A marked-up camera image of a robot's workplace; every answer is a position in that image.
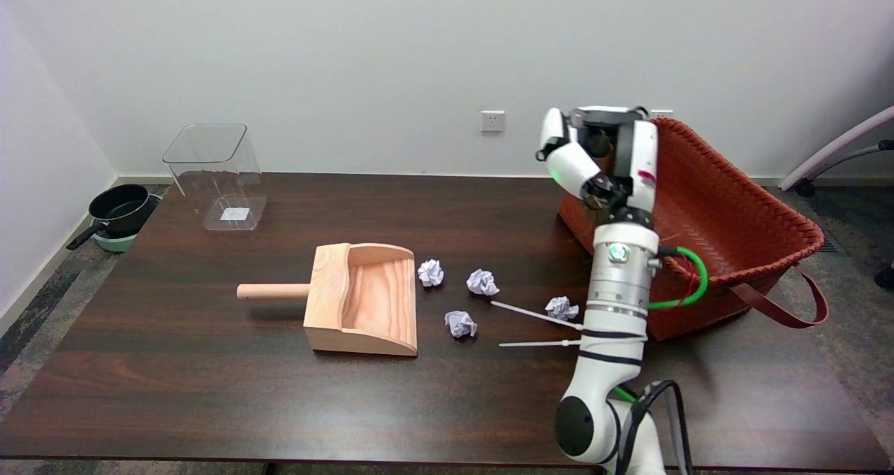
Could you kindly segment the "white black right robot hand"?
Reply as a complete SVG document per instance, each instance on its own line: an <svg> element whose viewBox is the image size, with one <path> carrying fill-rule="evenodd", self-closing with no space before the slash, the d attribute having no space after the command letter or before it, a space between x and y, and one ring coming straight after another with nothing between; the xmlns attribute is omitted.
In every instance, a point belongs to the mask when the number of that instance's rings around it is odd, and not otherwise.
<svg viewBox="0 0 894 475"><path fill-rule="evenodd" d="M658 132L644 107L590 105L543 119L534 153L550 176L609 223L654 228Z"/></svg>

